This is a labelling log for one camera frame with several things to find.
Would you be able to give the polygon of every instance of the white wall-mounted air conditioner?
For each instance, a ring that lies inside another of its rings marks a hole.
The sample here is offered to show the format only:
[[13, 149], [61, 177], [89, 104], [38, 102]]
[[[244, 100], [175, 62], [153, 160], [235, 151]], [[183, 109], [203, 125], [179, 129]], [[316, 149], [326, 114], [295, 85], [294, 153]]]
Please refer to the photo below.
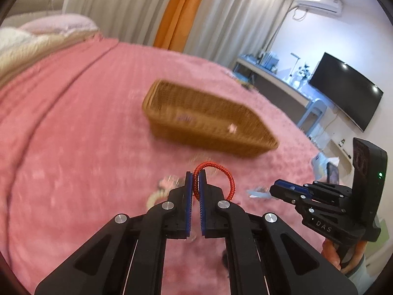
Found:
[[316, 10], [335, 16], [341, 16], [343, 10], [343, 2], [340, 0], [295, 0], [294, 5], [310, 12]]

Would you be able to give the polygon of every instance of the pink blanket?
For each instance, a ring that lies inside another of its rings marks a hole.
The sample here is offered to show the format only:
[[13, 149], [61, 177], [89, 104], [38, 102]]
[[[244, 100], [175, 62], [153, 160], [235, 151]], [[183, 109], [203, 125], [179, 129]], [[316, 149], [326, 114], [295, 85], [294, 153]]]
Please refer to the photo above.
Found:
[[[114, 215], [145, 213], [157, 182], [192, 171], [198, 154], [232, 172], [233, 201], [247, 212], [275, 212], [322, 249], [323, 238], [301, 224], [294, 206], [246, 193], [278, 178], [312, 181], [317, 150], [282, 111], [228, 73], [199, 58], [95, 39], [52, 54], [0, 90], [0, 250], [31, 293]], [[141, 104], [158, 78], [248, 105], [280, 147], [247, 160], [153, 138]], [[227, 193], [224, 175], [208, 181]], [[162, 294], [229, 294], [224, 242], [199, 236], [193, 209], [198, 237], [168, 242]]]

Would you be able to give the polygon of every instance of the orange curtain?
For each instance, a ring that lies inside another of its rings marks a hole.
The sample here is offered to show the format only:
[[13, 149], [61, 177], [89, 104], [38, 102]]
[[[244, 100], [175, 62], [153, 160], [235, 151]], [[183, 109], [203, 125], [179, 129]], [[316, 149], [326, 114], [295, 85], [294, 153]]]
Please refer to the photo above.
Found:
[[182, 52], [202, 0], [170, 0], [162, 17], [155, 47]]

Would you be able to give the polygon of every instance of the finger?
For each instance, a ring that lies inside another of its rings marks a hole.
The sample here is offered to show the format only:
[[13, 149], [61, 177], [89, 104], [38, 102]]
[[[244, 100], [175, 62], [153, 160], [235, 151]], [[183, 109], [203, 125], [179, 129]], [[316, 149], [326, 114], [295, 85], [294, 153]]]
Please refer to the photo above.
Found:
[[333, 264], [335, 268], [337, 268], [338, 270], [341, 269], [340, 258], [331, 240], [326, 239], [323, 242], [321, 254], [325, 259], [327, 259], [331, 264]]
[[360, 241], [355, 248], [355, 253], [353, 254], [349, 264], [341, 270], [341, 273], [347, 274], [352, 271], [362, 260], [364, 251], [366, 250], [367, 241]]

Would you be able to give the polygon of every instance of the metal screw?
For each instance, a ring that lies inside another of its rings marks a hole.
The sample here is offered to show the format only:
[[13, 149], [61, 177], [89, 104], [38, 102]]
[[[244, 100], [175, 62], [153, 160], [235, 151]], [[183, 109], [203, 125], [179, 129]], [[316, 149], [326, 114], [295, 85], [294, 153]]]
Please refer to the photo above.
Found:
[[164, 210], [171, 210], [172, 208], [174, 208], [174, 204], [172, 202], [164, 202], [162, 203], [162, 208]]
[[217, 205], [219, 208], [228, 208], [231, 204], [228, 201], [219, 201]]
[[277, 216], [276, 214], [268, 213], [265, 215], [265, 220], [268, 221], [269, 223], [274, 223], [277, 221]]
[[115, 222], [117, 224], [124, 223], [126, 220], [127, 220], [127, 215], [124, 215], [124, 214], [119, 214], [119, 215], [116, 215], [116, 217], [115, 217]]

